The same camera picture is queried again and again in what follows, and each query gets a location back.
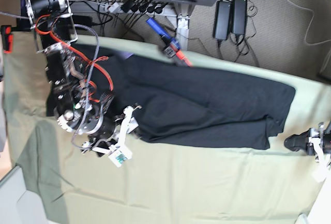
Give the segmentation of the black power adapter pair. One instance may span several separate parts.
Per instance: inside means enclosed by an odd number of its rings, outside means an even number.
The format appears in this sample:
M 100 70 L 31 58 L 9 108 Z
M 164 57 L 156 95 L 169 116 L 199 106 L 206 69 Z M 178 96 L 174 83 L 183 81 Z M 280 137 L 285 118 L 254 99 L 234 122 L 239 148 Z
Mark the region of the black power adapter pair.
M 247 23 L 247 0 L 232 0 L 231 10 L 231 32 L 236 35 L 245 35 Z
M 227 40 L 229 34 L 231 4 L 218 1 L 214 20 L 213 37 L 217 40 Z

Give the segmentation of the blue orange clamp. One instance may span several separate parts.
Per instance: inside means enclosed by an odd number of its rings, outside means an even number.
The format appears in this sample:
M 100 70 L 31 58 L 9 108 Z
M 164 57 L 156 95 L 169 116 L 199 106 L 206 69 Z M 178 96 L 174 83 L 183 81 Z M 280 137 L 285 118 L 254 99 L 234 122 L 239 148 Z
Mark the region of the blue orange clamp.
M 191 62 L 186 58 L 181 50 L 179 42 L 172 37 L 154 18 L 149 18 L 146 23 L 159 35 L 164 42 L 165 47 L 162 49 L 165 56 L 173 61 L 176 66 L 191 67 Z
M 20 16 L 15 14 L 7 15 L 16 20 L 16 26 L 9 24 L 1 25 L 1 41 L 5 54 L 10 54 L 13 51 L 13 33 L 14 32 L 30 32 L 31 24 L 26 9 L 26 0 L 20 0 Z

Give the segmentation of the light green table cloth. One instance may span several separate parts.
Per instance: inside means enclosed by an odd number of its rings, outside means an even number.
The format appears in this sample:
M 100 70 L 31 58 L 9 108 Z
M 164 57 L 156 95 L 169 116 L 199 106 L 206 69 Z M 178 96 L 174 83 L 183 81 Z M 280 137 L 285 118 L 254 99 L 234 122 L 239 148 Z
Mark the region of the light green table cloth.
M 293 75 L 186 52 L 195 66 L 279 81 L 296 95 L 284 132 L 266 151 L 149 144 L 129 136 L 133 158 L 116 167 L 81 154 L 72 135 L 45 116 L 46 59 L 31 33 L 4 55 L 4 109 L 11 161 L 58 223 L 294 223 L 322 184 L 315 158 L 283 141 L 330 119 L 330 86 Z

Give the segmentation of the blue orange clamp centre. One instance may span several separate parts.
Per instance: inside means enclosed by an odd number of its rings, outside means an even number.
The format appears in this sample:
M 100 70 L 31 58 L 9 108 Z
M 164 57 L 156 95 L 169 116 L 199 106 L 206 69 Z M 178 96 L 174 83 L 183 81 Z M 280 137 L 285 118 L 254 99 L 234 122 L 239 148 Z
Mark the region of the blue orange clamp centre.
M 172 37 L 154 18 L 149 18 L 146 23 L 159 35 L 164 42 L 165 47 L 162 49 L 165 56 L 173 61 L 176 66 L 191 67 L 191 62 L 186 58 L 181 50 L 179 42 Z

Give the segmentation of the black power adapter pair left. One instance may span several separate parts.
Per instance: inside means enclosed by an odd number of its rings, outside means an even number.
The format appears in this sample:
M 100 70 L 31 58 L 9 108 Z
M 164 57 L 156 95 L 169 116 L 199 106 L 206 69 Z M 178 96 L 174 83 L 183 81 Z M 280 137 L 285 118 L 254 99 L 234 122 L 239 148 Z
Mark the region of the black power adapter pair left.
M 218 1 L 214 20 L 213 37 L 217 40 L 227 40 L 229 34 L 231 4 Z

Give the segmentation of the grey plastic bin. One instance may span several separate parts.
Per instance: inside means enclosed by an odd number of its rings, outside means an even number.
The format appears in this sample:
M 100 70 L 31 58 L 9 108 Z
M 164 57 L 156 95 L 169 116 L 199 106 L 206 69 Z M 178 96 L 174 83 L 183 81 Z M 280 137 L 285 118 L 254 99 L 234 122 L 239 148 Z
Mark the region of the grey plastic bin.
M 27 190 L 22 168 L 1 179 L 1 223 L 48 223 L 41 197 Z

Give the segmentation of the black power brick left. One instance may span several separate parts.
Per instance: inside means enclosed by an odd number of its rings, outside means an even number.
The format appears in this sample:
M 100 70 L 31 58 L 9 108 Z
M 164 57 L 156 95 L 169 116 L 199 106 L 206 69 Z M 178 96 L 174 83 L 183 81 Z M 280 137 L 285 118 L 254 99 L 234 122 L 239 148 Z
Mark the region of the black power brick left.
M 74 24 L 84 25 L 84 26 L 88 26 L 88 27 L 93 26 L 93 18 L 92 17 L 73 15 L 72 18 L 73 18 Z

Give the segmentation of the blue orange clamp left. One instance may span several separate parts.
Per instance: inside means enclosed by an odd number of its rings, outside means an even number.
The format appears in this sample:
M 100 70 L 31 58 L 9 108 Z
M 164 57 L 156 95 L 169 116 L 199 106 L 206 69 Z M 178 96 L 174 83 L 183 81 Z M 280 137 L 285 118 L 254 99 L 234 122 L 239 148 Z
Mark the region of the blue orange clamp left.
M 7 15 L 16 20 L 16 26 L 9 24 L 1 25 L 1 41 L 5 54 L 10 54 L 13 51 L 13 33 L 14 32 L 30 32 L 31 24 L 26 9 L 26 0 L 20 0 L 20 16 L 15 14 Z

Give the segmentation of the black power adapter pair right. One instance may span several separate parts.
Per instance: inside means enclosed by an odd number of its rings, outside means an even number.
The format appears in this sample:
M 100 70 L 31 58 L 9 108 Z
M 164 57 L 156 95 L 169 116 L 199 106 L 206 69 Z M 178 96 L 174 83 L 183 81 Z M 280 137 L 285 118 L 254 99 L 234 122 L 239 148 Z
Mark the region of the black power adapter pair right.
M 236 35 L 245 35 L 247 23 L 247 0 L 232 0 L 231 10 L 231 32 Z

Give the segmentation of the aluminium frame post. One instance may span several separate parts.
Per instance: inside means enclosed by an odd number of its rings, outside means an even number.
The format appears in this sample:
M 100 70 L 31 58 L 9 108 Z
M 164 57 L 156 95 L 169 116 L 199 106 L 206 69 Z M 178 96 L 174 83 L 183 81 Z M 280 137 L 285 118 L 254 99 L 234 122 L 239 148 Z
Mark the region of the aluminium frame post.
M 175 37 L 182 50 L 188 49 L 189 24 L 194 8 L 194 4 L 171 3 L 166 14 L 166 18 L 175 28 Z

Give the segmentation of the dark navy T-shirt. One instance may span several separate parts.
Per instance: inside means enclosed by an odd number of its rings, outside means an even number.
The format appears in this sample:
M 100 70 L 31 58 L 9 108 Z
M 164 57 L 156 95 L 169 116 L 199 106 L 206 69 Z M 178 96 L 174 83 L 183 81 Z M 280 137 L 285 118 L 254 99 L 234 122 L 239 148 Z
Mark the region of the dark navy T-shirt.
M 107 116 L 140 105 L 141 139 L 192 147 L 267 150 L 284 130 L 295 96 L 289 85 L 225 70 L 176 66 L 134 53 L 77 45 L 98 53 L 115 98 Z

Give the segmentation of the white power strip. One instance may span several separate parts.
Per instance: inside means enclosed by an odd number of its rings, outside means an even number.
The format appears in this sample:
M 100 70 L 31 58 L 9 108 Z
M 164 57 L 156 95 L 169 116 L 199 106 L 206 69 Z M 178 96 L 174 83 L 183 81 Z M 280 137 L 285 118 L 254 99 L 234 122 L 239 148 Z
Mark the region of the white power strip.
M 148 14 L 160 16 L 176 16 L 174 8 L 166 3 L 152 3 L 149 1 L 133 1 L 114 2 L 105 4 L 102 8 L 106 13 L 115 14 Z

